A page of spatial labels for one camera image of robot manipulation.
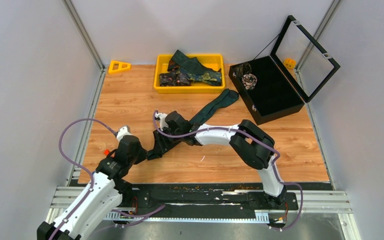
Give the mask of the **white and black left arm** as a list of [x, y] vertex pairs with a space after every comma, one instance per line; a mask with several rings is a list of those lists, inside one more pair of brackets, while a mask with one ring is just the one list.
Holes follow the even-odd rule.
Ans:
[[118, 147], [100, 161], [91, 181], [63, 214], [39, 225], [37, 239], [86, 240], [111, 210], [132, 203], [132, 186], [123, 178], [148, 152], [136, 136], [127, 134], [118, 140]]

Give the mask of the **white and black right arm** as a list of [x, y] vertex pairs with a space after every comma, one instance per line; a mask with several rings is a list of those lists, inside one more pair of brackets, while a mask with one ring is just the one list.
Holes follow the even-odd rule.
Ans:
[[274, 162], [280, 155], [274, 149], [275, 141], [249, 120], [229, 126], [191, 123], [177, 111], [169, 114], [155, 111], [153, 114], [154, 146], [148, 152], [148, 160], [161, 158], [183, 142], [189, 146], [230, 146], [242, 161], [258, 172], [266, 204], [278, 209], [286, 201], [286, 188], [279, 178]]

